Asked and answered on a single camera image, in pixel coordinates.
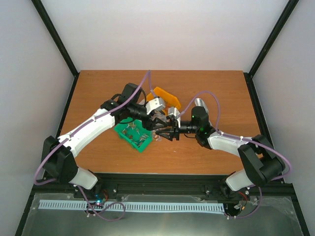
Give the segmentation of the clear plastic jar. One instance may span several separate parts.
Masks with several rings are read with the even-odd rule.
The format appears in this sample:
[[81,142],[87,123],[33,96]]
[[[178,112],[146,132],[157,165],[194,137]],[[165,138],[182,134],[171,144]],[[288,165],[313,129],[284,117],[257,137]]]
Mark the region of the clear plastic jar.
[[153,110],[150,113],[150,120],[149,120],[149,128],[152,132],[152,138],[155,141],[161,141],[162,136],[160,135],[159,131],[163,131],[169,127],[169,119],[167,115],[163,111],[155,111]]

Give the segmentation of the orange plastic candy bin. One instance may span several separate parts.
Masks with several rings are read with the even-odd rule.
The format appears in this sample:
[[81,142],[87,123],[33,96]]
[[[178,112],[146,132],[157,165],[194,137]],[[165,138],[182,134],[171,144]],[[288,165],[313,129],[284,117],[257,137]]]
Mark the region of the orange plastic candy bin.
[[178,110],[181,109],[181,107],[182,107],[181,103],[176,96],[168,93],[167,91],[163,90],[160,87],[155,87],[153,89],[153,92],[155,95],[157,95],[158,97],[162,98],[165,101],[165,108],[163,109],[163,112],[165,114],[168,113],[168,109],[171,107],[175,107]]

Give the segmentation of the green plastic candy bin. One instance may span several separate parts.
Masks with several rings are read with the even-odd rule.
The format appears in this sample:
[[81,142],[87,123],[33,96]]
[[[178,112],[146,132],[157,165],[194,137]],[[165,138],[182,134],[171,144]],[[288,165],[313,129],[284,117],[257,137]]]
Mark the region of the green plastic candy bin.
[[152,132],[142,126],[142,121],[126,118],[115,125],[115,132],[139,153],[142,153],[152,142]]

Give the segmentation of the metal candy scoop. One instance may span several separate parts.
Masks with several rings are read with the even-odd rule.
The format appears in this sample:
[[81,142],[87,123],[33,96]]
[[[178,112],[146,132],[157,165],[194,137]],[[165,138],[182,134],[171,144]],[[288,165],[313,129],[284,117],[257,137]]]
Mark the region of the metal candy scoop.
[[195,106],[203,107],[205,109],[205,112],[207,114],[209,113],[206,103],[201,98],[194,99],[194,103],[195,103]]

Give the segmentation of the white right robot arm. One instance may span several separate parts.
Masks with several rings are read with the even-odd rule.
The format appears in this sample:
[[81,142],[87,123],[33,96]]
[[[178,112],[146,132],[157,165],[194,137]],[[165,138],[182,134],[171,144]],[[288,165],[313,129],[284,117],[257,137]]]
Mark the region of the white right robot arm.
[[222,191],[236,192],[252,185],[262,187],[285,168],[284,161],[272,151],[271,144],[264,136],[234,138],[225,135],[212,126],[208,112],[201,106],[192,109],[190,120],[181,121],[170,113],[168,127],[158,130],[157,134],[170,141],[178,140],[180,134],[194,134],[200,146],[239,157],[244,168],[224,180]]

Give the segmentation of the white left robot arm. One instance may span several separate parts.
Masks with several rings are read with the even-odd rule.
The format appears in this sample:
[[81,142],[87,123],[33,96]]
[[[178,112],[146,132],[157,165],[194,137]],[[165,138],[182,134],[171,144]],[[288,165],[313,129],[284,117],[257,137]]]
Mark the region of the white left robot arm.
[[51,176],[50,182],[81,186],[92,198],[102,194],[98,178],[88,170],[77,166],[75,158],[97,136],[130,118],[140,120],[143,128],[152,131],[166,126],[166,122],[154,117],[154,112],[165,108],[161,97],[138,104],[143,93],[141,87],[128,83],[122,93],[112,96],[85,122],[57,138],[46,138],[43,145],[41,167]]

